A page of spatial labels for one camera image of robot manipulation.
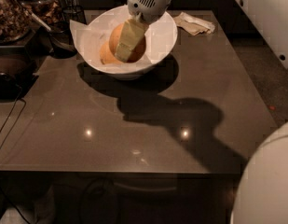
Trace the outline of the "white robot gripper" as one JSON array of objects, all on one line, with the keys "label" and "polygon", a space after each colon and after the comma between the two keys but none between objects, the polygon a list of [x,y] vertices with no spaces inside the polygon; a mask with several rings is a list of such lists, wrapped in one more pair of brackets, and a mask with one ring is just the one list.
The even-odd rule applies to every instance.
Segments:
[{"label": "white robot gripper", "polygon": [[133,19],[123,23],[115,56],[123,63],[134,63],[141,59],[146,50],[145,33],[151,24],[166,12],[171,0],[127,0]]}]

